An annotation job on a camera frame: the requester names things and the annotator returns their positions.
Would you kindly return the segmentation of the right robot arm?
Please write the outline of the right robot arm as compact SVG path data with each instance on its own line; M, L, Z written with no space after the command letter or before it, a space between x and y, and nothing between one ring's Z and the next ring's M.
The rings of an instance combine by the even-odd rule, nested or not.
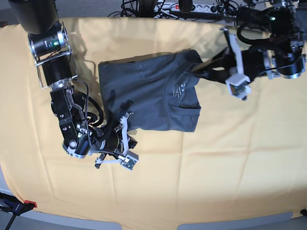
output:
M53 0L11 0L18 22L28 34L40 86L50 88L51 108L59 120L63 148L82 159L100 153L128 162L137 156L130 152L136 142L127 134L128 117L103 125L104 114L98 103L75 89L78 71L72 56L67 30L59 20Z

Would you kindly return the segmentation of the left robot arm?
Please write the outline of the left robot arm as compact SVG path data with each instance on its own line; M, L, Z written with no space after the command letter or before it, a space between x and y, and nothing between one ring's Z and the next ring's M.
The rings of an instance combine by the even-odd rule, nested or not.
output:
M258 77L298 78L305 70L306 56L295 6L291 0L270 3L270 8L249 16L236 34L221 28L228 46L207 62L195 66L193 75L230 85L235 77L242 85ZM251 24L267 28L270 36L262 39L243 36L243 30Z

